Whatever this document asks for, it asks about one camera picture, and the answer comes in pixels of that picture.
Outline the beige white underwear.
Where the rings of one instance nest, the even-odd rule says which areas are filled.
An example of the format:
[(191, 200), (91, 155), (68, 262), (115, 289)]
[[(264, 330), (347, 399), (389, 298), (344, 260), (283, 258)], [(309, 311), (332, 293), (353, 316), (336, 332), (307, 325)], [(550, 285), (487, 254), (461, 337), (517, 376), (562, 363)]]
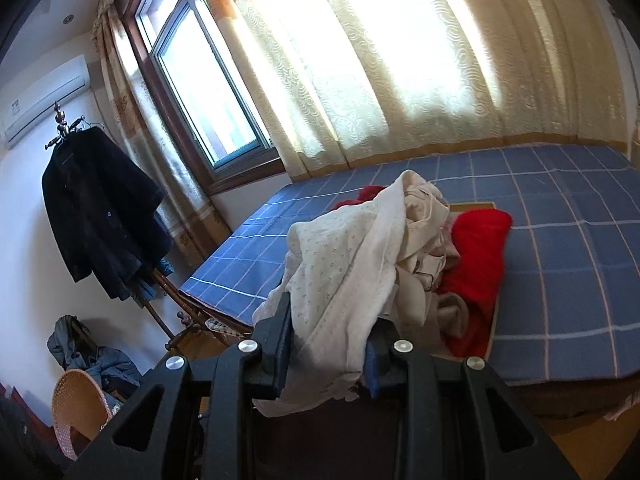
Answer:
[(469, 308), (455, 292), (440, 292), (442, 274), (460, 260), (451, 228), (456, 215), (442, 192), (416, 172), (401, 177), (406, 228), (396, 261), (395, 323), (402, 338), (433, 356), (450, 358), (445, 339), (465, 335)]

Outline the white dotted cotton garment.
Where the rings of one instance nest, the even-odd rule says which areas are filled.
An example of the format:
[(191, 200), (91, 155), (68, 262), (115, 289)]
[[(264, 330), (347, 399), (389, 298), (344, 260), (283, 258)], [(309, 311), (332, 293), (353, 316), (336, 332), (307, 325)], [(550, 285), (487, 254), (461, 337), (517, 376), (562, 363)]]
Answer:
[(282, 282), (253, 315), (254, 322), (270, 318), (282, 295), (291, 297), (286, 384), (279, 399), (256, 402), (263, 415), (286, 416), (354, 397), (373, 325), (383, 315), (395, 323), (396, 261), (406, 228), (400, 177), (370, 202), (288, 230)]

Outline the dark red garment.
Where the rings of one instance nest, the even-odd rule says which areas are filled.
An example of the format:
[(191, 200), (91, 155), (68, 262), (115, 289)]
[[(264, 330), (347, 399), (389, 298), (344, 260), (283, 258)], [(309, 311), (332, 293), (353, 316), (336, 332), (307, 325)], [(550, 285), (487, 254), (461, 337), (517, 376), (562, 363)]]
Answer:
[(363, 204), (365, 202), (370, 202), (370, 200), (374, 200), (378, 193), (381, 193), (383, 190), (383, 185), (367, 185), (358, 192), (356, 198), (350, 198), (349, 200), (340, 200), (332, 207), (332, 209), (337, 210), (338, 208), (344, 206), (355, 206)]

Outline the woven rattan basket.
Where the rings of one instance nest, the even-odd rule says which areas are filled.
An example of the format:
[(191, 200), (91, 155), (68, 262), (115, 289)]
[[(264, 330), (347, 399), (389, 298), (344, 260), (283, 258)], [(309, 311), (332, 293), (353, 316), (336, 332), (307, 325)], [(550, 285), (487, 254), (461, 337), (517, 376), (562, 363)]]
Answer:
[(53, 390), (51, 416), (63, 454), (70, 460), (77, 460), (72, 430), (92, 441), (113, 414), (101, 387), (88, 373), (66, 370)]

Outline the grey jacket on floor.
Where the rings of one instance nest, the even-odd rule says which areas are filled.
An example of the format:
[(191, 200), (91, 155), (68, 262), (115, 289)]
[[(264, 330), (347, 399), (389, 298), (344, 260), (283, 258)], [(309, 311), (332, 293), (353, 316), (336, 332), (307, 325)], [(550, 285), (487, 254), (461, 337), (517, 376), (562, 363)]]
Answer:
[(47, 341), (48, 350), (63, 370), (82, 370), (108, 398), (128, 400), (139, 388), (142, 374), (126, 353), (97, 344), (75, 315), (64, 315)]

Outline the dark wooden desk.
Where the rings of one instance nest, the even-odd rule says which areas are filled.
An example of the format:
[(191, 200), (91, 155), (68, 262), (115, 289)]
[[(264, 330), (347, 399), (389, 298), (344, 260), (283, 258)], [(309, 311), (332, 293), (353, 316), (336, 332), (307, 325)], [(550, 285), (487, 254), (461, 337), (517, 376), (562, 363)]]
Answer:
[(439, 359), (372, 318), (366, 395), (320, 393), (302, 360), (298, 287), (214, 358), (171, 356), (116, 422), (136, 479), (573, 479), (576, 471), (482, 359)]

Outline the beige patterned curtain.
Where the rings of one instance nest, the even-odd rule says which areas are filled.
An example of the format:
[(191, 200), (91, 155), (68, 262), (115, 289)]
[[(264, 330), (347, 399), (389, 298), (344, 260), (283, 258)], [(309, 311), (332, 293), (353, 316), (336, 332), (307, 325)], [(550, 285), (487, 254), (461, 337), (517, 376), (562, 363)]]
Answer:
[(288, 175), (528, 142), (624, 150), (596, 0), (205, 0)]

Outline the window with brown frame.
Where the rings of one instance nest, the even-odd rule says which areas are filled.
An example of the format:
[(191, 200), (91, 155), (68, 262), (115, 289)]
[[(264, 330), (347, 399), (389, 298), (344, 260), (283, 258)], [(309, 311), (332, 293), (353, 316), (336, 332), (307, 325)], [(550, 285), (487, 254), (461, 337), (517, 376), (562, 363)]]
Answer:
[(134, 56), (178, 152), (217, 194), (283, 174), (205, 0), (116, 0)]

